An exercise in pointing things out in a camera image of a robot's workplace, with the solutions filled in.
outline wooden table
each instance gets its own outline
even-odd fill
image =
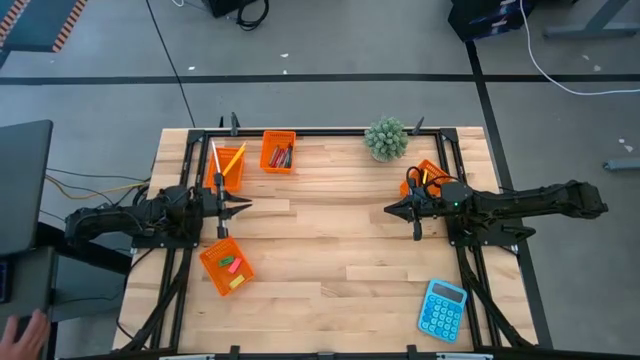
[[[483,129],[457,130],[469,184],[498,191]],[[178,184],[187,131],[163,131],[149,196]],[[260,169],[259,137],[219,138],[216,144],[244,141],[243,189],[237,195],[252,199],[253,206],[229,229],[256,277],[230,296],[218,295],[196,257],[216,241],[217,219],[205,219],[191,263],[180,353],[228,353],[231,345],[243,353],[405,352],[408,344],[419,351],[472,349],[466,315],[455,344],[417,329],[428,281],[460,284],[444,220],[423,220],[423,240],[416,242],[411,224],[383,212],[400,199],[409,166],[423,159],[437,163],[433,139],[412,137],[405,157],[379,163],[361,137],[298,137],[292,175]],[[198,154],[196,149],[193,164]],[[495,302],[524,338],[536,342],[516,258],[500,248],[483,251]],[[156,249],[133,269],[120,316],[125,330],[139,329],[155,306],[164,259],[165,250]],[[479,301],[476,306],[489,344],[484,310]],[[167,314],[161,346],[168,344],[173,309]],[[127,341],[118,332],[114,347]]]

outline calculator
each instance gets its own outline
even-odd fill
[[[424,296],[418,329],[444,342],[456,342],[466,300],[464,289],[442,280],[431,280]]]

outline potted plant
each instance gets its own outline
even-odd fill
[[[371,124],[364,132],[364,142],[371,156],[380,162],[399,159],[407,151],[409,139],[400,120],[389,117]]]

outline orange container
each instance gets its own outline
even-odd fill
[[[291,152],[291,167],[289,168],[275,168],[269,165],[273,151],[276,146],[280,149],[286,149],[291,145],[293,151]],[[262,154],[260,155],[260,168],[268,173],[276,174],[291,174],[293,169],[293,157],[295,154],[296,145],[296,132],[295,131],[270,131],[267,130],[262,135]]]
[[[433,180],[433,178],[437,176],[449,175],[439,167],[435,166],[429,160],[422,160],[422,162],[417,166],[417,168],[420,170],[427,170],[427,182]],[[418,184],[422,184],[422,179],[420,178],[420,174],[418,174],[417,171],[411,170],[411,172],[409,172],[409,176],[416,179]],[[441,178],[436,180],[435,183],[438,185],[442,185],[450,181],[451,181],[451,178]],[[427,188],[427,190],[429,191],[429,194],[433,196],[440,196],[440,188],[438,186],[431,185]],[[402,197],[405,197],[409,194],[409,184],[407,184],[406,180],[402,182],[402,185],[400,185],[400,194],[402,195]]]
[[[224,171],[224,168],[229,165],[233,156],[240,150],[240,148],[216,148],[218,151],[218,159],[220,159],[220,171]],[[204,184],[205,188],[211,188],[213,192],[216,191],[216,186],[213,183],[213,175],[216,173],[216,157],[213,153],[209,159],[209,171],[207,172],[207,180]],[[242,171],[244,170],[244,154],[240,156],[240,159],[233,165],[231,170],[224,177],[224,189],[228,192],[239,191],[242,188]]]
[[[242,259],[238,270],[235,273],[229,272],[229,267],[231,265],[226,266],[218,266],[218,261],[222,260],[227,256],[233,256],[234,258]],[[200,254],[200,261],[204,268],[207,270],[209,274],[209,278],[218,289],[218,292],[222,296],[227,296],[232,292],[238,290],[241,286],[251,281],[255,274],[253,273],[253,269],[251,265],[240,251],[238,244],[233,239],[233,237],[229,236],[226,239],[218,240],[213,246],[203,251]],[[238,276],[244,276],[244,281],[235,288],[231,288],[229,284],[235,280]]]

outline white cable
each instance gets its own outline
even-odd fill
[[[574,91],[571,90],[567,87],[565,87],[564,85],[560,84],[559,82],[553,80],[551,77],[549,77],[549,75],[547,75],[538,65],[538,62],[536,61],[536,59],[533,57],[533,51],[531,50],[531,32],[529,31],[529,24],[527,23],[527,15],[524,12],[524,4],[523,4],[524,0],[520,0],[520,13],[522,13],[522,18],[524,19],[524,28],[527,32],[527,46],[529,48],[529,57],[531,57],[531,61],[533,62],[533,65],[535,65],[535,67],[538,69],[538,71],[540,72],[540,74],[542,74],[544,77],[547,78],[547,80],[551,81],[552,83],[554,83],[555,85],[557,85],[559,88],[561,88],[562,90],[574,94],[574,95],[580,95],[580,96],[595,96],[595,95],[611,95],[611,94],[630,94],[630,93],[640,93],[640,89],[632,89],[632,90],[610,90],[610,91],[602,91],[602,92],[594,92],[594,93],[584,93],[584,92],[579,92],[579,91]]]

